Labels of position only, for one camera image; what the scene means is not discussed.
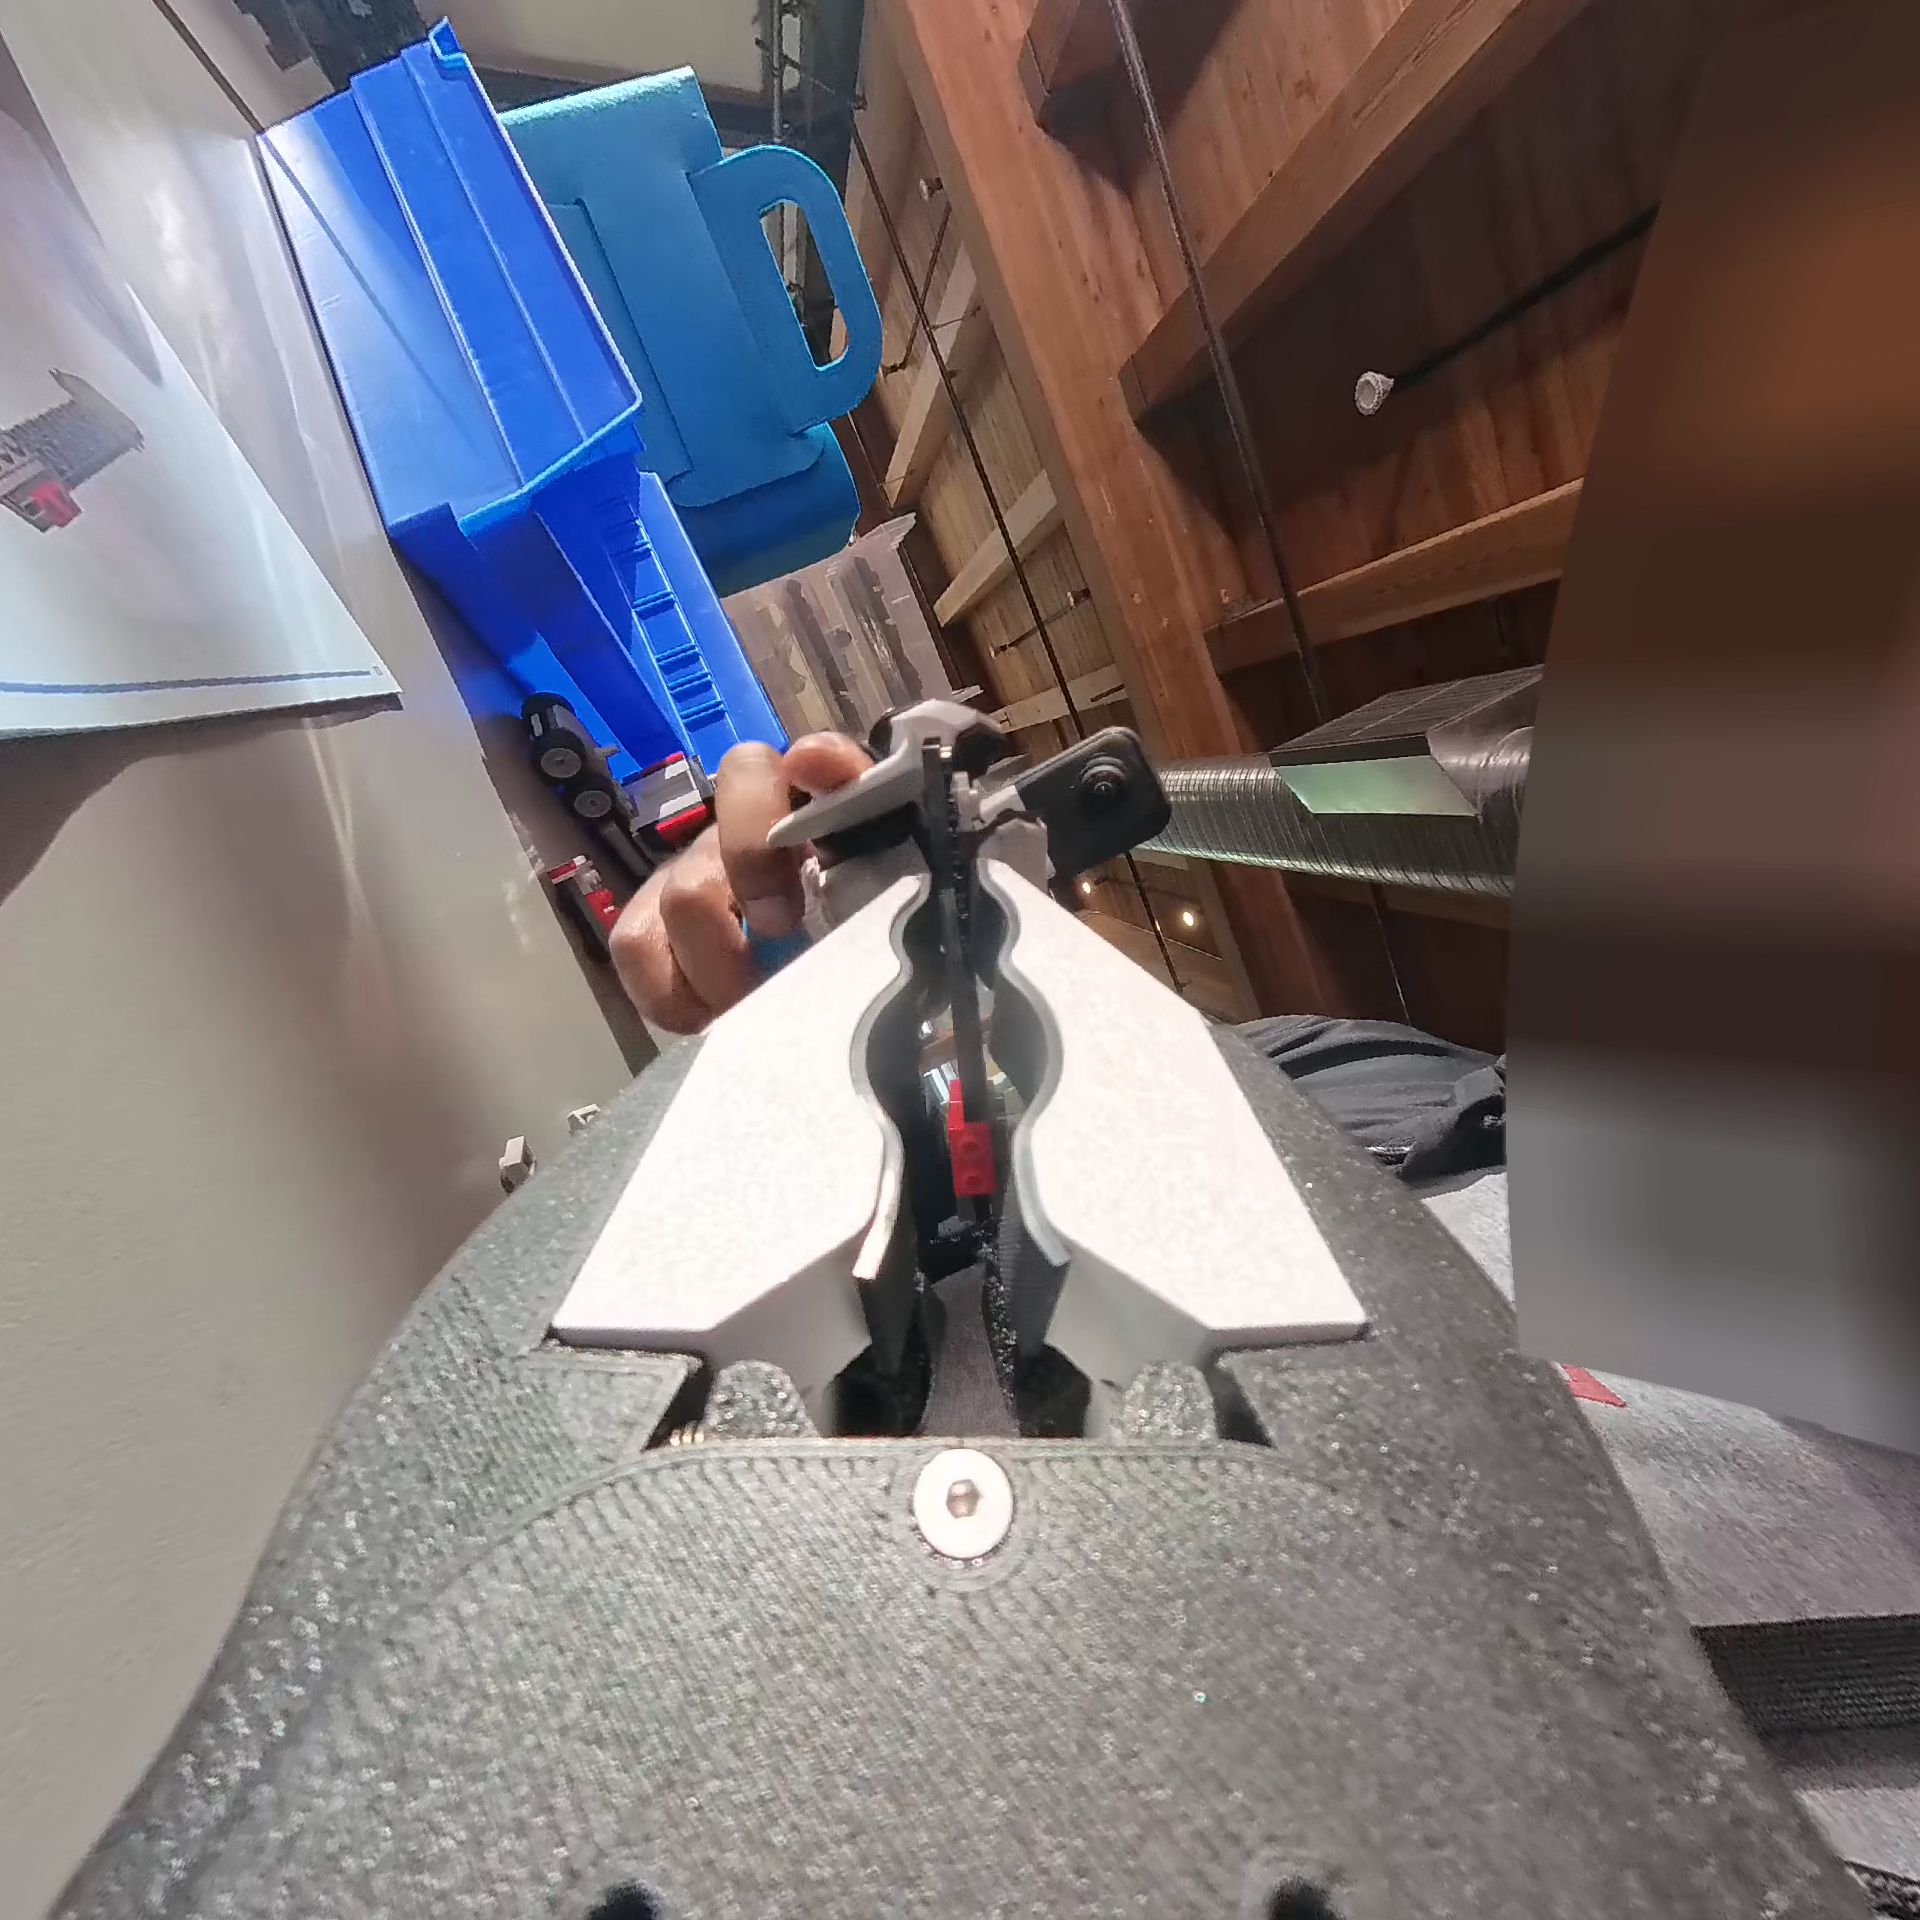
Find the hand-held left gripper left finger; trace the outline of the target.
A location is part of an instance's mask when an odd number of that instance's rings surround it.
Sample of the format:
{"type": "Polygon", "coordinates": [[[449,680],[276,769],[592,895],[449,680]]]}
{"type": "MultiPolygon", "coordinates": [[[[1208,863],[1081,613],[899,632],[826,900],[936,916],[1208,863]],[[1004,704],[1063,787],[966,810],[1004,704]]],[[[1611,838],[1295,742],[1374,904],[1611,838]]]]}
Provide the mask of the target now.
{"type": "Polygon", "coordinates": [[[902,1366],[916,1254],[869,1051],[911,1007],[905,928],[926,898],[926,876],[893,878],[694,1040],[551,1340],[770,1361],[810,1403],[861,1355],[902,1366]]]}

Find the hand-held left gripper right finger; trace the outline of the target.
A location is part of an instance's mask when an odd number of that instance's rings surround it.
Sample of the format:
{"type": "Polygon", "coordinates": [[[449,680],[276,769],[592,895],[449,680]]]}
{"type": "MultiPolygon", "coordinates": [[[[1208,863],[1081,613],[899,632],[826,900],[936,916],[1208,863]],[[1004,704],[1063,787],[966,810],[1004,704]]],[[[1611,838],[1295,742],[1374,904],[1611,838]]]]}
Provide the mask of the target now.
{"type": "Polygon", "coordinates": [[[991,1056],[1018,1091],[1000,1317],[1022,1414],[1111,1427],[1146,1366],[1361,1342],[1212,1021],[1016,870],[979,878],[1000,915],[991,1056]]]}

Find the long black brick beam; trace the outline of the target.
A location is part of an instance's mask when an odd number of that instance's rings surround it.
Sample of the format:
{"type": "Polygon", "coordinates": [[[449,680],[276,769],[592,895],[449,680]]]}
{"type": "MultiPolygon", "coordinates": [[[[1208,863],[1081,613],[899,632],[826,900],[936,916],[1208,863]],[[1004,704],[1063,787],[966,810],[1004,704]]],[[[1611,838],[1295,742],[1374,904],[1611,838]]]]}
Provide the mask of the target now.
{"type": "Polygon", "coordinates": [[[916,934],[916,1027],[932,1037],[947,1011],[947,1048],[936,1062],[947,1083],[936,1091],[929,1068],[916,1062],[923,1098],[916,1163],[916,1234],[926,1275],[949,1278],[963,1267],[985,1275],[1000,1271],[1000,1103],[991,1087],[985,1011],[975,966],[975,870],[963,828],[966,762],[956,742],[922,744],[922,794],[914,847],[923,858],[929,895],[916,934]]]}

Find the blue plastic bin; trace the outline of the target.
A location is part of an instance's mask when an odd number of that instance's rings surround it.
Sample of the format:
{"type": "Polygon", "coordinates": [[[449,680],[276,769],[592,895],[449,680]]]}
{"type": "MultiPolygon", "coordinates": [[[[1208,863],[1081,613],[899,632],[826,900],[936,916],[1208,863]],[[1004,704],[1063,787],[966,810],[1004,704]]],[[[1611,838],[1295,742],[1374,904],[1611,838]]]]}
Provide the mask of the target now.
{"type": "Polygon", "coordinates": [[[474,638],[469,710],[563,696],[621,770],[784,744],[454,29],[256,148],[386,535],[474,638]]]}

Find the person's right forearm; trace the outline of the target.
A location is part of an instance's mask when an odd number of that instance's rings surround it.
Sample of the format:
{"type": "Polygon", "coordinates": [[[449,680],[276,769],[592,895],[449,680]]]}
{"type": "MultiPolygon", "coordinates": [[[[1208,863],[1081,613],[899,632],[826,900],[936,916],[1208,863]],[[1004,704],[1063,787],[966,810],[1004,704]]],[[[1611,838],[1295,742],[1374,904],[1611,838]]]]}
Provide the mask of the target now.
{"type": "Polygon", "coordinates": [[[1235,1027],[1406,1187],[1505,1168],[1505,1056],[1403,1021],[1274,1014],[1235,1027]]]}

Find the grey desk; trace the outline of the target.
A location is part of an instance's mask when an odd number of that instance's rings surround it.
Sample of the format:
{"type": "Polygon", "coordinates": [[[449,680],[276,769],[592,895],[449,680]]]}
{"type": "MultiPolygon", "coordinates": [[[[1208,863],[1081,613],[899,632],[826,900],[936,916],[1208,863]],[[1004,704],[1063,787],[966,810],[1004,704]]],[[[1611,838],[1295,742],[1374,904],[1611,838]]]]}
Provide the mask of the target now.
{"type": "Polygon", "coordinates": [[[3,1918],[168,1744],[420,1289],[651,1056],[397,560],[254,151],[233,3],[3,3],[8,108],[397,672],[357,715],[3,749],[3,1918]]]}

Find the person's right hand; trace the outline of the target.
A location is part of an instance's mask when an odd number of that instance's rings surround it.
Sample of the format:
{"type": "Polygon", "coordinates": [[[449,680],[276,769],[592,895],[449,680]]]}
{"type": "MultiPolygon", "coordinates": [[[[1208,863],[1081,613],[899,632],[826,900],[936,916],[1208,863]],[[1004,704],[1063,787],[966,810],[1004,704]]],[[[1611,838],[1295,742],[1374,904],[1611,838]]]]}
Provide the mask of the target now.
{"type": "Polygon", "coordinates": [[[755,939],[804,924],[804,847],[768,833],[805,800],[857,780],[869,749],[805,733],[788,749],[741,742],[710,778],[710,824],[662,863],[613,927],[613,971],[656,1037],[691,1037],[762,980],[755,939]]]}

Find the clear plastic storage box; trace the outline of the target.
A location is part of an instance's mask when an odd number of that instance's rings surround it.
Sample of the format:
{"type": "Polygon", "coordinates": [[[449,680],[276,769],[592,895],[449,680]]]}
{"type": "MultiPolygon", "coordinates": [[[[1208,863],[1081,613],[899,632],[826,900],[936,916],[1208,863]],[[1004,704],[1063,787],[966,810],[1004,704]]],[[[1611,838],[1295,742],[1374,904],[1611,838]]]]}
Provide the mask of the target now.
{"type": "Polygon", "coordinates": [[[914,513],[850,540],[834,556],[725,600],[727,621],[788,735],[869,739],[899,707],[981,704],[956,686],[940,633],[902,560],[914,513]]]}

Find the red black toy brick truck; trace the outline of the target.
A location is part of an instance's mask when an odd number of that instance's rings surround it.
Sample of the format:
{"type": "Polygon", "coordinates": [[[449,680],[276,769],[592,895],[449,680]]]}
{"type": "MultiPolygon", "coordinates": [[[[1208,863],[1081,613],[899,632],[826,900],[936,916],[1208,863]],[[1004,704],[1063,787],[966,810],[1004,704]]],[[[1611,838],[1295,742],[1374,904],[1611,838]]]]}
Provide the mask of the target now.
{"type": "Polygon", "coordinates": [[[613,769],[618,749],[603,749],[557,693],[522,700],[522,733],[532,770],[634,881],[651,878],[714,820],[710,780],[697,759],[672,752],[621,778],[613,769]]]}

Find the red brick sub-assembly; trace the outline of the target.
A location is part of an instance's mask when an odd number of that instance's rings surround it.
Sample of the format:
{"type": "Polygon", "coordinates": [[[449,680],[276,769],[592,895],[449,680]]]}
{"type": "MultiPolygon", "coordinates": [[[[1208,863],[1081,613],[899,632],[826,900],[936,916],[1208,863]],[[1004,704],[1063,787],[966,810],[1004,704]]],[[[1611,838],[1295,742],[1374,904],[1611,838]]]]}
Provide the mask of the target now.
{"type": "Polygon", "coordinates": [[[576,853],[573,860],[550,865],[542,881],[557,904],[582,928],[584,941],[607,957],[613,953],[613,928],[621,904],[603,872],[584,853],[576,853]]]}

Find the person's grey sweatshirt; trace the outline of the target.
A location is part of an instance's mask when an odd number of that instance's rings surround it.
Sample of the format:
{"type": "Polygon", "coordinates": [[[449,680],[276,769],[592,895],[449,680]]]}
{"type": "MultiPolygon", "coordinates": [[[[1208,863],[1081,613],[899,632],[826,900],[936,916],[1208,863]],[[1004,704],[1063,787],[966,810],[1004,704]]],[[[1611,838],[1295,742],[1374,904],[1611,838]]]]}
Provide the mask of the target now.
{"type": "Polygon", "coordinates": [[[1918,1918],[1918,1455],[1561,1366],[1721,1687],[1883,1918],[1918,1918]]]}

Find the light blue instruction booklet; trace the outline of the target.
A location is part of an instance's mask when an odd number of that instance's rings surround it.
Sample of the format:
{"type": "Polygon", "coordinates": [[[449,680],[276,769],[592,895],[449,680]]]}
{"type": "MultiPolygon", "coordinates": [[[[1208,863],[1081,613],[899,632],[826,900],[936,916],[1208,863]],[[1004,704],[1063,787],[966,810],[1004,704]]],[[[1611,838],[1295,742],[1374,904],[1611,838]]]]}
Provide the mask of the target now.
{"type": "Polygon", "coordinates": [[[393,699],[397,680],[3,117],[3,735],[393,699]]]}

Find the silver flexible duct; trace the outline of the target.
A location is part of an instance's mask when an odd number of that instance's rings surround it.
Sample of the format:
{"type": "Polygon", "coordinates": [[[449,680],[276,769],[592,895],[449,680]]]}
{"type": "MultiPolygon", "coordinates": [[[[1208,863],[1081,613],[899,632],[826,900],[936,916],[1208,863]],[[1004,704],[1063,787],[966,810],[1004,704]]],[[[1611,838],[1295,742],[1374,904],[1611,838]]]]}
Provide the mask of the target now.
{"type": "Polygon", "coordinates": [[[1513,898],[1532,725],[1414,755],[1391,773],[1391,810],[1311,810],[1265,755],[1164,762],[1167,824],[1181,858],[1379,881],[1462,898],[1513,898]]]}

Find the light blue handled case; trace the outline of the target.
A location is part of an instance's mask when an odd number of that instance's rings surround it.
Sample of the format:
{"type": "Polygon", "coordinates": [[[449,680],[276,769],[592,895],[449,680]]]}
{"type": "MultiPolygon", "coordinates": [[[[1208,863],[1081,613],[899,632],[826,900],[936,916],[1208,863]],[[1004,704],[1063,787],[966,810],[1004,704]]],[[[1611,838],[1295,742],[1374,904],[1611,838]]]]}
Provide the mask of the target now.
{"type": "Polygon", "coordinates": [[[642,397],[659,479],[716,597],[850,542],[834,439],[883,366],[883,311],[840,190],[810,155],[725,148],[691,67],[509,108],[503,126],[642,397]],[[845,322],[814,354],[764,217],[804,212],[845,322]]]}

